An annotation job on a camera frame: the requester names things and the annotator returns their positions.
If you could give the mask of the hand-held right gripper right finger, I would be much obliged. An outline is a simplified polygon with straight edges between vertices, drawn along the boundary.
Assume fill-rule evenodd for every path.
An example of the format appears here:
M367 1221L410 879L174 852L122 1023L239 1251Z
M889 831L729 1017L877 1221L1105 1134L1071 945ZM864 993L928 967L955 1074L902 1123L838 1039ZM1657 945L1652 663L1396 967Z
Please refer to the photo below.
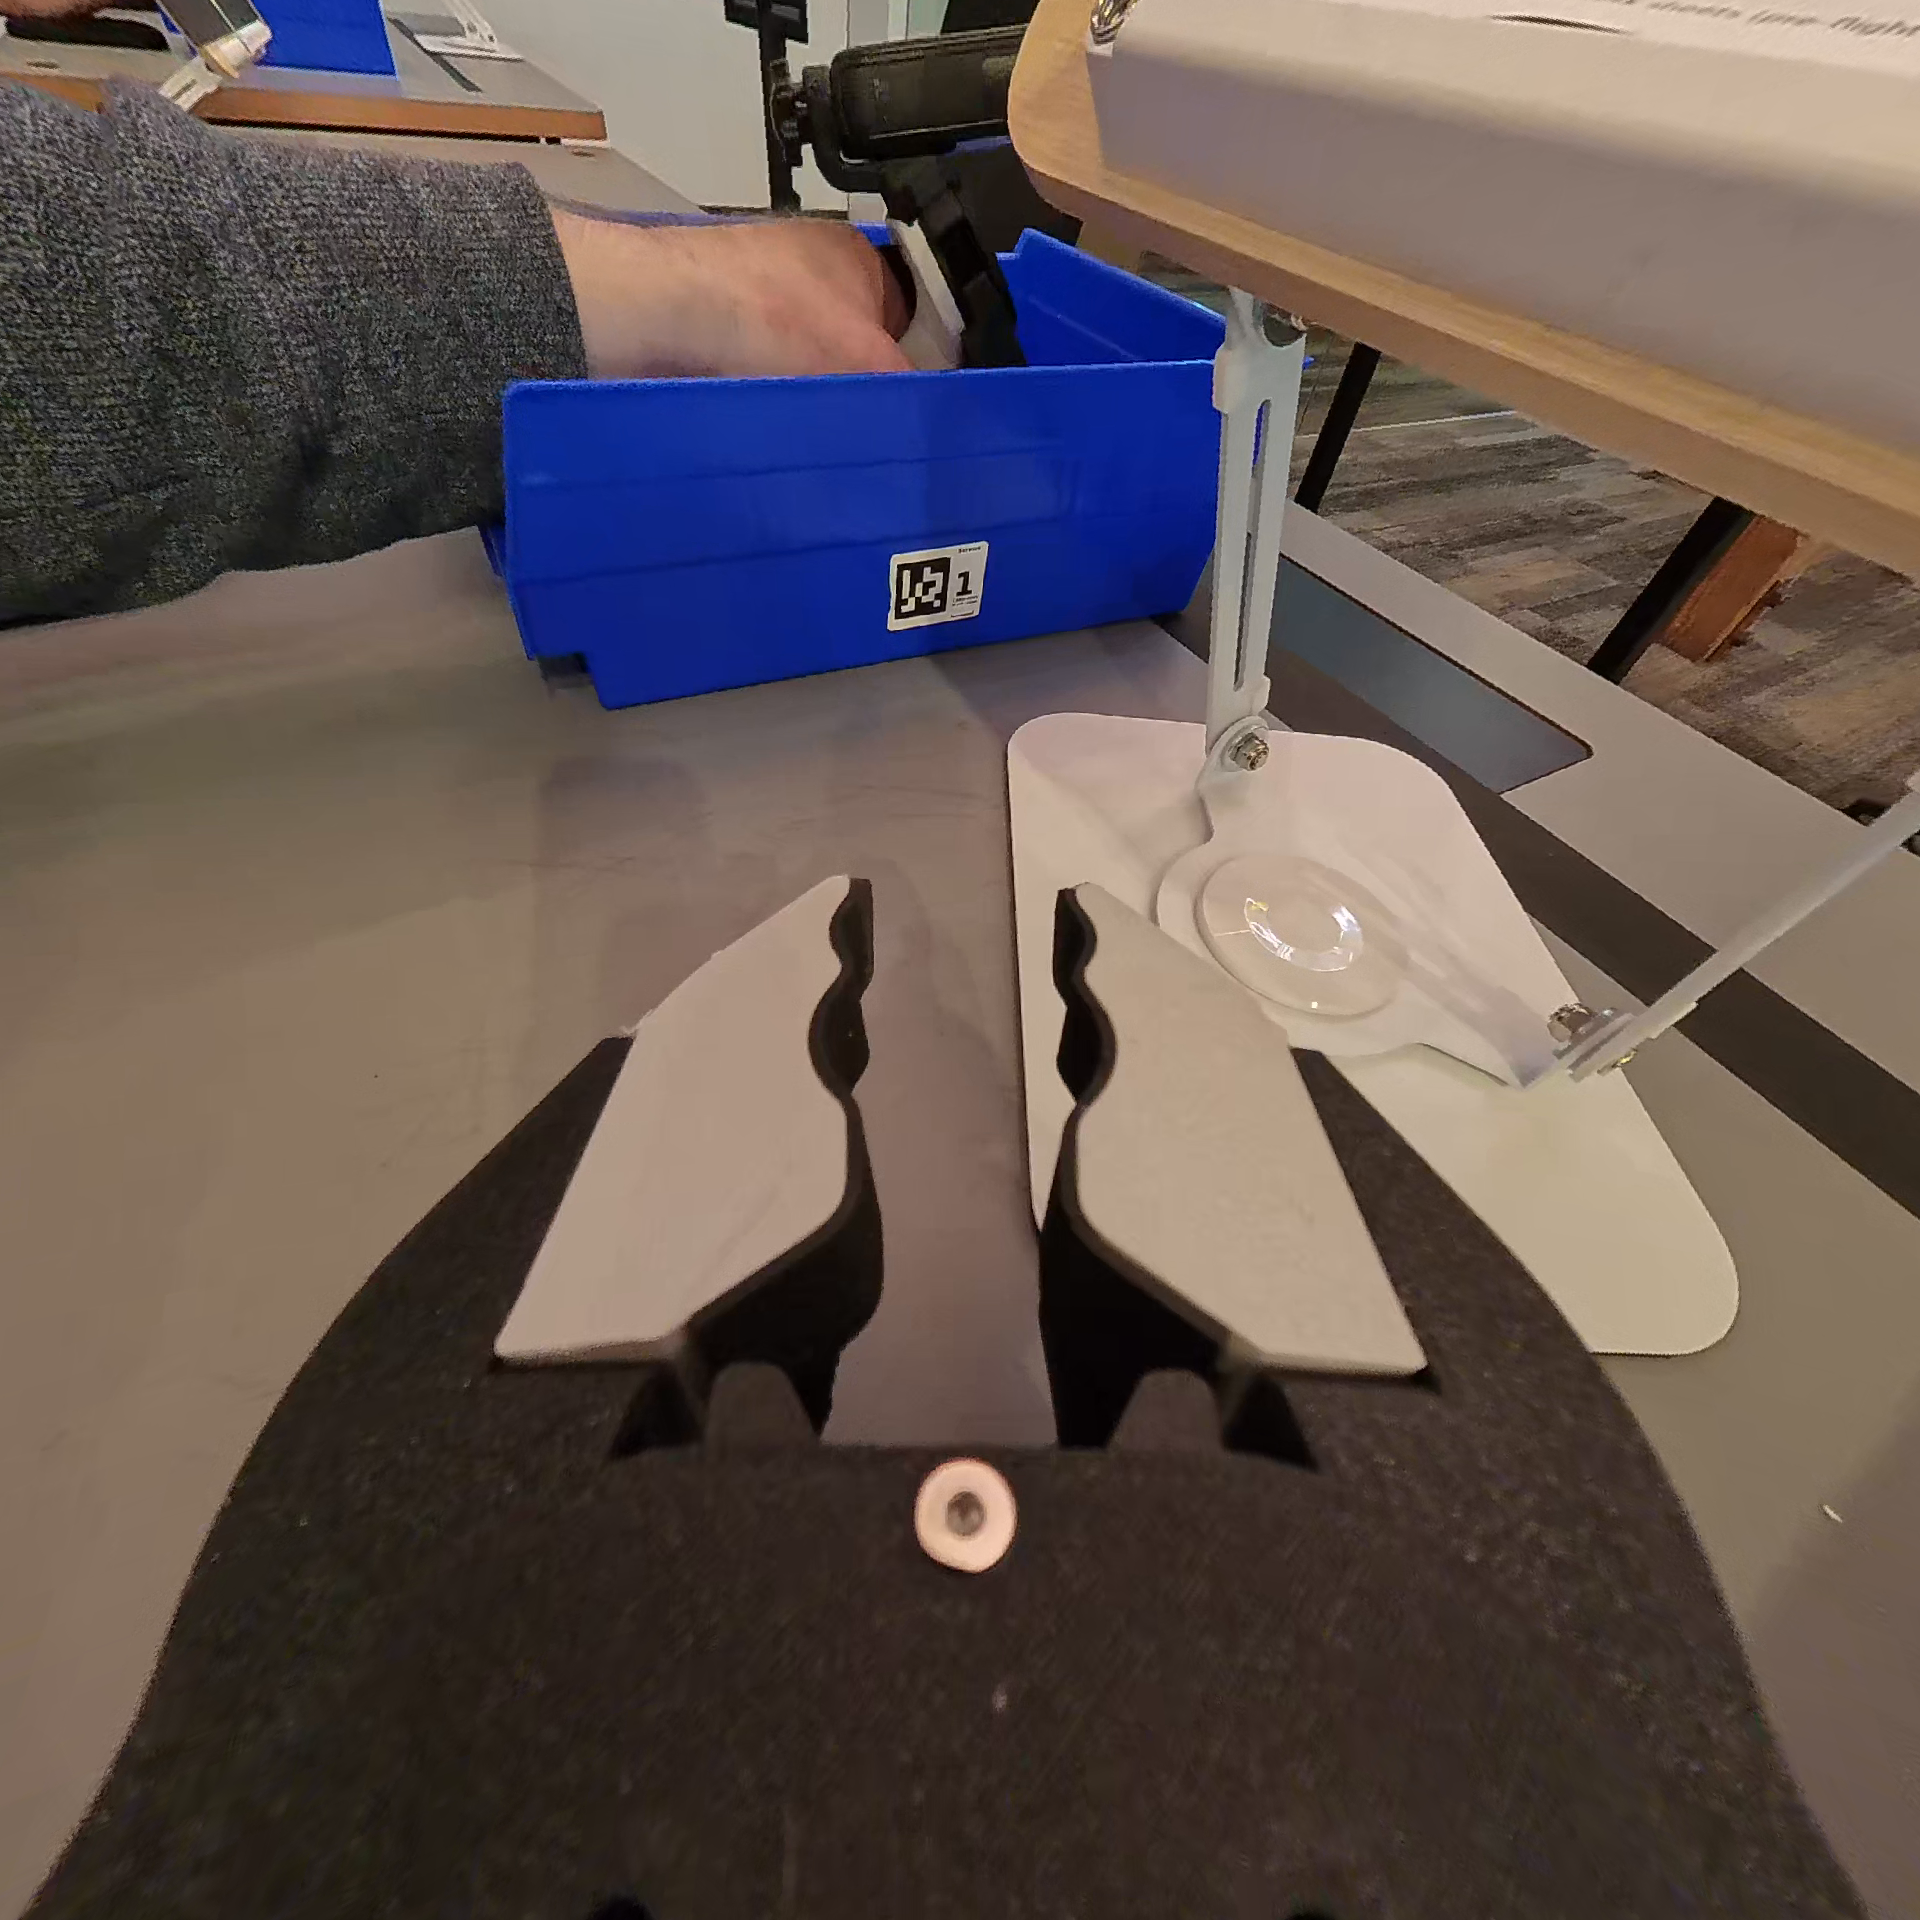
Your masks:
M1415 1381L1425 1351L1293 1047L1246 993L1093 882L1056 890L1038 1331L1060 1445L1109 1445L1152 1374L1221 1445L1295 1445L1287 1379Z

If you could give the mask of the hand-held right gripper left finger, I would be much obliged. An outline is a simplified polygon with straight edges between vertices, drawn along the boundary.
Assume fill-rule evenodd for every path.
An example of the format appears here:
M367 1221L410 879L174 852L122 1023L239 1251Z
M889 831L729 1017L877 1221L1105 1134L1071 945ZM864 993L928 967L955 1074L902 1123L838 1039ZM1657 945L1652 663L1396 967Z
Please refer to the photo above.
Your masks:
M703 1423L734 1364L809 1428L880 1299L854 1086L874 894L829 874L645 1012L506 1312L506 1368L636 1364Z

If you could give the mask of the blue plastic bin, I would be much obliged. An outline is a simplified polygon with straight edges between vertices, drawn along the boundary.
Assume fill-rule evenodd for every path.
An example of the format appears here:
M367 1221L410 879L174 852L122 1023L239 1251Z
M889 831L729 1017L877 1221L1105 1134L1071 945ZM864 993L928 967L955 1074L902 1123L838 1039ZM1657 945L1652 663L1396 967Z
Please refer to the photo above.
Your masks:
M605 709L1186 612L1216 527L1216 309L1038 230L1017 366L539 378L483 548Z
M384 3L276 3L259 0L250 9L266 25L260 68L286 68L333 79L395 79L395 45L389 37Z

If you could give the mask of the person's left forearm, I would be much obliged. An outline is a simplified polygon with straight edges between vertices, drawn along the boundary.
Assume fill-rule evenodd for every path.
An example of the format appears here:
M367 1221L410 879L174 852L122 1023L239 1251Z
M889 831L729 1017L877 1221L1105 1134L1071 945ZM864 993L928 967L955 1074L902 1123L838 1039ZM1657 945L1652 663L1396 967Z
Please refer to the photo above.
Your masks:
M4 626L501 514L501 397L581 378L521 165L4 84Z

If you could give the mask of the grey desk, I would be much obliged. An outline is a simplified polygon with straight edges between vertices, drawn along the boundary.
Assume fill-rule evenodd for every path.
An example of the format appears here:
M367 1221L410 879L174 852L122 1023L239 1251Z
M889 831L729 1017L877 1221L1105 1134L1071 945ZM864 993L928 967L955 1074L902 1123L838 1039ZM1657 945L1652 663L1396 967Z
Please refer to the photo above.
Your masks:
M1627 963L1631 928L1652 987L1691 963L1691 928L1639 908L1736 831L1729 865L1778 852L1788 879L1845 839L1355 540L1288 543L1590 741L1494 805L1580 894L1583 932L1546 948L1583 987L1616 987L1594 963ZM594 1042L822 874L874 885L857 1100L889 1234L829 1436L1052 1439L1003 743L1053 709L1187 711L1194 673L1162 626L1114 626L605 711L521 660L475 537L4 637L4 1917L374 1258ZM1736 894L1781 885L1745 865ZM1916 1216L1719 1044L1739 995L1777 1032L1760 1063L1824 1012L1916 1086L1916 885L1882 871L1837 908L1836 939L1898 948L1891 973L1859 955L1862 981L1815 981L1810 923L1766 1005L1726 982L1630 1063L1739 1315L1702 1356L1605 1368L1836 1848L1878 1917L1916 1917Z

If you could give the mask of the person's left hand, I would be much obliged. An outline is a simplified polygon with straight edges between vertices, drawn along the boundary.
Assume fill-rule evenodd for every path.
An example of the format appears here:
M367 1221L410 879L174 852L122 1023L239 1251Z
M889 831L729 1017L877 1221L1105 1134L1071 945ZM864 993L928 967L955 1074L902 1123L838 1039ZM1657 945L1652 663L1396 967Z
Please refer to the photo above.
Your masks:
M551 207L590 378L906 373L898 278L841 223L644 225Z

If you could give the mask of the black screen on floor stand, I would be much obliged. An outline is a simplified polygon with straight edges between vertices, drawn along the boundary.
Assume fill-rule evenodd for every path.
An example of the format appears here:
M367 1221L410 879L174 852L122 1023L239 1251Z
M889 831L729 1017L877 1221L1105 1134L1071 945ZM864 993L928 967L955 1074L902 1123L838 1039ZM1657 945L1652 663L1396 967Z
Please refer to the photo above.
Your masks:
M806 3L721 3L725 21L756 44L756 105L773 211L796 211L793 171L802 157L787 51L806 44Z

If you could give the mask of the wooden table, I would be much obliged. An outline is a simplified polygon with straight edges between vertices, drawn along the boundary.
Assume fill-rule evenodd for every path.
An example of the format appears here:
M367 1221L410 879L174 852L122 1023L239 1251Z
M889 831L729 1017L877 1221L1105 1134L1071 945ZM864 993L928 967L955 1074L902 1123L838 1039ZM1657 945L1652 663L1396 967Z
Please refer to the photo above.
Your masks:
M393 39L395 75L255 68L217 84L194 115L245 132L382 132L406 136L607 143L605 112L527 63L435 63ZM4 39L4 82L98 108L106 82L156 87L175 54Z

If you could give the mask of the wooden frame leg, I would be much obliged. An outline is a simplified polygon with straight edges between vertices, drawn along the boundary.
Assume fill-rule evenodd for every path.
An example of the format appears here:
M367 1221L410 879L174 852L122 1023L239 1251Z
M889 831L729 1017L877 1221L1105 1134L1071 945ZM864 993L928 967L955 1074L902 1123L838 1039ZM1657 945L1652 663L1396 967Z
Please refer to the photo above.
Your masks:
M1824 555L1829 543L1752 517L1673 612L1657 642L1691 663L1718 660Z

